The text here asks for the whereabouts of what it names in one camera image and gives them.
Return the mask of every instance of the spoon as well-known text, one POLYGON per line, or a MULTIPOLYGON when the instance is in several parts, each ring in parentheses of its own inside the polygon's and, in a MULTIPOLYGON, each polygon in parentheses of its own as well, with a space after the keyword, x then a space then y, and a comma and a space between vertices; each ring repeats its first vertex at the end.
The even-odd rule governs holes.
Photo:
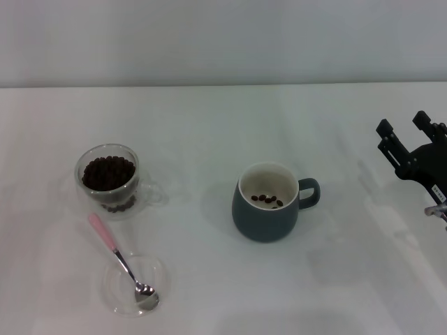
POLYGON ((116 258, 118 258, 121 266, 123 266, 124 270, 129 274, 135 283, 135 300, 137 303, 142 302, 139 306, 146 311, 151 311, 157 307, 160 302, 159 295, 148 284, 143 284, 135 278, 131 268, 127 265, 124 257, 119 252, 112 235, 105 227, 103 221, 101 221, 99 216, 95 213, 89 215, 89 221, 91 226, 98 233, 99 237, 103 240, 104 244, 113 252, 116 258))

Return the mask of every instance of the white table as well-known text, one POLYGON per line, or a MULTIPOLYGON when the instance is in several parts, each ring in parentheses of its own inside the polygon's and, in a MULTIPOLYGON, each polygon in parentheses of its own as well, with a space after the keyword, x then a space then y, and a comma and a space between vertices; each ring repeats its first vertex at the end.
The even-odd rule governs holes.
POLYGON ((365 335, 447 332, 447 233, 422 186, 377 149, 387 118, 447 121, 446 83, 0 90, 0 334, 365 335), (154 313, 109 312, 113 259, 76 210, 73 168, 98 144, 134 149, 170 197, 110 226, 154 254, 170 291, 154 313), (279 161, 320 203, 287 238, 244 238, 230 213, 241 171, 279 161))

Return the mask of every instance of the ceramic mug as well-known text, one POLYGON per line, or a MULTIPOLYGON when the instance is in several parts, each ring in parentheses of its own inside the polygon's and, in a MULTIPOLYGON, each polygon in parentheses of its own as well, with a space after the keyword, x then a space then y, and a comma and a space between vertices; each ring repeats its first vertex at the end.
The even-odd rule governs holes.
POLYGON ((298 181, 283 165, 257 163, 248 167, 237 182, 233 197, 233 221, 245 237, 259 242, 273 242, 291 232, 300 209, 312 207, 319 200, 320 185, 315 179, 298 181), (308 188, 314 189, 312 195, 300 199, 300 191, 308 188), (260 195, 270 199, 276 196, 277 199, 266 203, 251 198, 259 198, 260 195))

